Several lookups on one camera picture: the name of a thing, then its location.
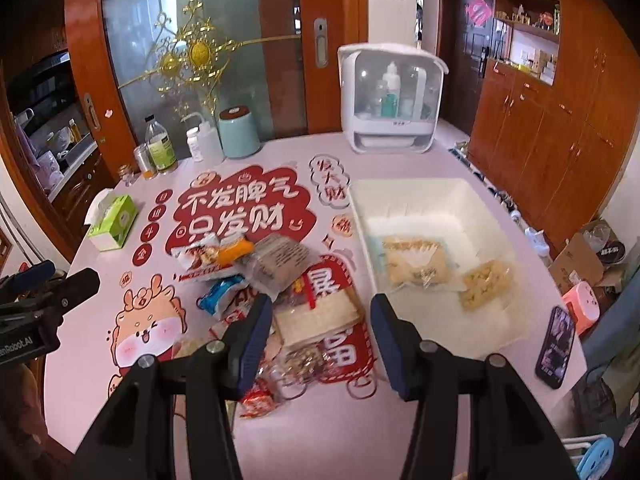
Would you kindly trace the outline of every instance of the pink tabletop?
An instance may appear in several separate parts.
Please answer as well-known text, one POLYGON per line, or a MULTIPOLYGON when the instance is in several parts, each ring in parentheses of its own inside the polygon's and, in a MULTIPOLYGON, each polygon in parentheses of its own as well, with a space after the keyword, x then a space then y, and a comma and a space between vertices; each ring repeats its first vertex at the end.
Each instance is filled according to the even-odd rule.
MULTIPOLYGON (((61 346, 47 357, 44 387, 49 433, 68 449, 77 449, 108 398, 110 385, 117 385, 139 355, 153 353, 163 360, 178 338, 210 338, 212 319, 196 307, 209 286, 180 275, 167 253, 171 247, 187 245, 210 231, 225 236, 240 230, 252 239, 278 231, 303 240, 332 262, 334 271, 351 277, 368 306, 372 287, 346 194, 350 182, 362 178, 467 179, 500 222, 526 275, 536 284, 538 298, 532 304, 544 305, 532 314, 529 336, 502 353, 547 415, 586 371, 576 339, 559 390, 535 377, 551 309, 562 299, 507 213, 437 143, 422 155, 357 155, 342 134, 297 137, 268 142, 244 160, 226 160, 214 173, 204 174, 204 169, 189 159, 172 174, 151 181, 140 178, 129 188, 119 184, 117 191, 129 193, 140 207, 126 244, 121 250, 100 253, 84 240, 76 254, 70 274, 85 267, 95 269, 100 291, 65 317, 58 330, 61 346), (127 338, 136 333, 135 323, 143 326, 149 319, 146 314, 155 316, 158 328, 145 337, 127 338)), ((264 418, 245 420, 236 415, 234 442, 245 478, 399 477, 416 403, 402 402, 390 389, 370 336, 363 324, 325 341, 346 356, 345 373, 338 382, 313 384, 264 418)), ((468 402, 461 400, 459 428, 468 428, 468 416, 468 402)), ((184 420, 176 416, 174 421, 176 473, 179 479, 188 478, 184 420)), ((456 473, 464 470, 468 454, 468 430, 459 433, 456 473)))

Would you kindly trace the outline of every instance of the pink stool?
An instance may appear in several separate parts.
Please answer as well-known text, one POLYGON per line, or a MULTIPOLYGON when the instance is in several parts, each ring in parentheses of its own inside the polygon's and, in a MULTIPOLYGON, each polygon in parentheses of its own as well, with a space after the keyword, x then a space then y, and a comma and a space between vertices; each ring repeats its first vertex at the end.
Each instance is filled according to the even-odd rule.
POLYGON ((574 318, 575 331, 578 335, 593 326, 600 317, 600 305, 591 285, 587 282, 575 285, 562 299, 571 317, 574 318))

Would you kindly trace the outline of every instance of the blue snack package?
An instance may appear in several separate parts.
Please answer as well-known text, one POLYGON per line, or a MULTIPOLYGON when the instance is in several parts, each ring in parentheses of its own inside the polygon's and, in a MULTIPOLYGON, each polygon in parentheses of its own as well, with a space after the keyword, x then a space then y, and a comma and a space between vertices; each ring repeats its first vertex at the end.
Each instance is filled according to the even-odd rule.
POLYGON ((241 274, 218 280, 209 292, 198 300, 198 308, 211 314, 216 321, 220 321, 234 296, 248 286, 248 281, 241 274))

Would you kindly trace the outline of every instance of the white bottle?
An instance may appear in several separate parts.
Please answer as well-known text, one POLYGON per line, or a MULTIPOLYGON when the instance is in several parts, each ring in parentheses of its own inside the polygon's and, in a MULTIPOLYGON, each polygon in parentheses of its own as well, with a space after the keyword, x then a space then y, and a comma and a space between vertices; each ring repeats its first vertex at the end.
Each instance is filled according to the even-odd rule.
POLYGON ((386 67, 386 73, 382 76, 386 81, 386 96, 382 101, 382 116, 395 118, 398 116, 398 103, 400 101, 400 76, 398 67, 392 61, 386 67))
POLYGON ((200 151, 200 145, 198 143, 198 130, 196 126, 191 130, 187 130, 187 146, 191 152, 194 162, 202 162, 202 152, 200 151))
POLYGON ((225 152, 222 151, 222 143, 220 143, 218 130, 215 125, 212 126, 209 121, 204 121, 200 125, 198 144, 200 145, 202 160, 207 165, 207 169, 217 166, 225 160, 225 152))

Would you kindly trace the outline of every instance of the glass door panel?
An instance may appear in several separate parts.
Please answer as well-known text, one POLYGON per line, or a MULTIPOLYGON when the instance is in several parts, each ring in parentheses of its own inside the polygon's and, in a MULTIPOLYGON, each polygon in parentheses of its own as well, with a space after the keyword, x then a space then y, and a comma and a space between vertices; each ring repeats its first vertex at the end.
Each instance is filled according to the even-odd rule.
MULTIPOLYGON (((225 40, 292 37, 241 46, 221 55, 204 70, 207 78, 228 60, 214 90, 218 99, 216 118, 226 108, 246 105, 263 140, 306 133, 299 0, 198 1, 202 7, 197 12, 204 20, 210 18, 216 27, 218 44, 225 40)), ((211 102, 206 101, 211 85, 195 90, 197 84, 184 84, 185 74, 193 74, 181 72, 181 77, 175 77, 175 61, 172 64, 172 60, 167 63, 164 59, 163 63, 162 58, 167 52, 162 45, 172 45, 178 28, 190 24, 190 13, 183 12, 189 2, 102 0, 108 51, 134 136, 138 143, 144 142, 144 118, 154 114, 169 131, 178 158, 190 156, 186 130, 197 123, 189 120, 185 124, 180 119, 197 111, 211 120, 211 102)), ((174 41, 172 46, 178 58, 189 57, 190 46, 184 41, 174 41)))

